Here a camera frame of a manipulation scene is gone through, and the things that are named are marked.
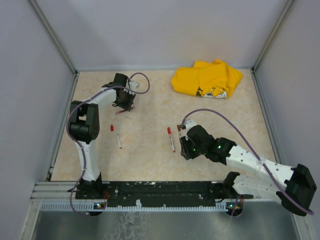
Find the dark red pen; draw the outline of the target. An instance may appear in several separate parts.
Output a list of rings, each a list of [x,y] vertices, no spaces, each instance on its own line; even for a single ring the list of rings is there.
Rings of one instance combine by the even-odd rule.
[[[120,111],[116,112],[115,114],[118,115],[118,114],[121,114],[121,113],[124,113],[124,112],[130,112],[134,108],[135,108],[135,106],[131,106],[130,109],[123,109],[123,110],[120,110]]]

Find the white pen blue markings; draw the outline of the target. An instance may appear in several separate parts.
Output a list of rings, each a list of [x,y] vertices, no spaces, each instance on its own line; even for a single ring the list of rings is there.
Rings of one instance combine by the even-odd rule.
[[[181,133],[180,125],[177,125],[177,130],[178,130],[178,136],[179,136],[179,138],[181,138],[182,137],[182,133]]]

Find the white pen red tip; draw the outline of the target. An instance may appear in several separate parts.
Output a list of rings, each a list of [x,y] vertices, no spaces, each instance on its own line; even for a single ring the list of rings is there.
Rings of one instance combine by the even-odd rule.
[[[169,134],[169,139],[170,139],[172,151],[173,151],[173,153],[175,153],[175,152],[176,152],[176,149],[175,149],[175,145],[174,145],[174,140],[173,140],[172,134]]]

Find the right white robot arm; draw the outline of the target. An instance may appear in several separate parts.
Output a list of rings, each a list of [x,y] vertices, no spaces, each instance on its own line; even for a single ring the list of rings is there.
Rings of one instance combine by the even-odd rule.
[[[280,203],[289,212],[306,216],[312,214],[310,205],[317,190],[310,170],[302,165],[283,165],[258,158],[234,141],[214,138],[201,125],[188,120],[180,127],[181,155],[186,159],[204,156],[214,163],[248,173],[230,172],[223,182],[223,192],[229,198],[251,195]]]

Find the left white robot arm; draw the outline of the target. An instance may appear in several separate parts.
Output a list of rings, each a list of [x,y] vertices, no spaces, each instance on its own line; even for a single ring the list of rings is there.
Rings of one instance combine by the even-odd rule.
[[[99,111],[107,106],[120,107],[129,111],[136,97],[139,83],[122,73],[86,100],[71,102],[66,129],[75,142],[82,168],[81,180],[90,182],[86,192],[97,199],[103,195],[104,186],[97,180],[101,176],[98,166],[96,139],[100,133]]]

